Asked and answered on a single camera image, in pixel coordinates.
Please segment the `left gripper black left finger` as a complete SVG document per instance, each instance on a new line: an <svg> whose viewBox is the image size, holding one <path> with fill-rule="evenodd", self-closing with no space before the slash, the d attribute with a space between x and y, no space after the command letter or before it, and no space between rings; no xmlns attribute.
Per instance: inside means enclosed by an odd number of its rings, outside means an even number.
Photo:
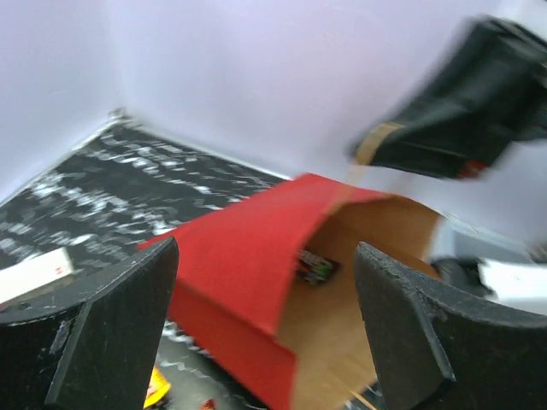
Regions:
<svg viewBox="0 0 547 410"><path fill-rule="evenodd" d="M3 409L141 409L179 251L168 237L1 309Z"/></svg>

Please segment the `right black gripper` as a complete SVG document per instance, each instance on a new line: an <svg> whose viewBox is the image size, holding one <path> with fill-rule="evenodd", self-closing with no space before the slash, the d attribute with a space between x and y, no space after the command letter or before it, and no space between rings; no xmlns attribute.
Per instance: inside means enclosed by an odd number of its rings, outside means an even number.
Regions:
<svg viewBox="0 0 547 410"><path fill-rule="evenodd" d="M424 89L350 151L360 165L474 179L513 143L546 138L546 41L516 22L473 20Z"/></svg>

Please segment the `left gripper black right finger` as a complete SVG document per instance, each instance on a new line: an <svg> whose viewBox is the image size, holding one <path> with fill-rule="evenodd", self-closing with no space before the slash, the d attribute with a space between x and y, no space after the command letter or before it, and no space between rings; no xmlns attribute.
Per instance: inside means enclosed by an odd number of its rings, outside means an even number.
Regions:
<svg viewBox="0 0 547 410"><path fill-rule="evenodd" d="M546 318L487 301L368 243L356 292L388 409L544 409Z"/></svg>

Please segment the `yellow peanut candy packet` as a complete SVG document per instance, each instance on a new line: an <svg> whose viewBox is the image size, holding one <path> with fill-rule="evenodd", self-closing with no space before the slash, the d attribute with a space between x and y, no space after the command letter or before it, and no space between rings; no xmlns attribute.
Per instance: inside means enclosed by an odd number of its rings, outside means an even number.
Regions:
<svg viewBox="0 0 547 410"><path fill-rule="evenodd" d="M169 392L172 385L155 366L150 376L150 383L144 400L144 409L162 409L170 402Z"/></svg>

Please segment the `purple snack wrapper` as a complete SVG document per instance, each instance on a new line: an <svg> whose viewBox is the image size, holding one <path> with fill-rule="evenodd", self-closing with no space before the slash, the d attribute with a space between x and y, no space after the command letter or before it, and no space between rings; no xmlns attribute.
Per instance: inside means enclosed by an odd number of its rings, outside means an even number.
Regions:
<svg viewBox="0 0 547 410"><path fill-rule="evenodd" d="M335 260L303 249L298 256L297 276L313 286L320 286L328 282L340 267L341 264Z"/></svg>

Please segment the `red brown paper bag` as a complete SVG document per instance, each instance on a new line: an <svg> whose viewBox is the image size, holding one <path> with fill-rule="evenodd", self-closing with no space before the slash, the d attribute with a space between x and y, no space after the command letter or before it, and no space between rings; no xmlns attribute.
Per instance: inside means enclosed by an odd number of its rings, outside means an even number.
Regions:
<svg viewBox="0 0 547 410"><path fill-rule="evenodd" d="M307 173L171 231L168 317L272 409L338 409L374 380L353 260L366 242L425 274L441 215L393 193ZM303 249L335 260L313 286Z"/></svg>

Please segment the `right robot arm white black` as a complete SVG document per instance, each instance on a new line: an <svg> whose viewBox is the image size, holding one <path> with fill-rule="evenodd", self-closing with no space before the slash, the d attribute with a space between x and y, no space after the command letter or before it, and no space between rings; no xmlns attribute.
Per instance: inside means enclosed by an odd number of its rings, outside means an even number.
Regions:
<svg viewBox="0 0 547 410"><path fill-rule="evenodd" d="M476 179L512 144L546 139L546 40L496 17L474 20L448 62L390 120L361 137L351 153L359 166L392 168L435 179ZM363 305L389 259L356 265ZM546 305L546 268L490 259L448 258L432 267L450 286L505 306L535 312Z"/></svg>

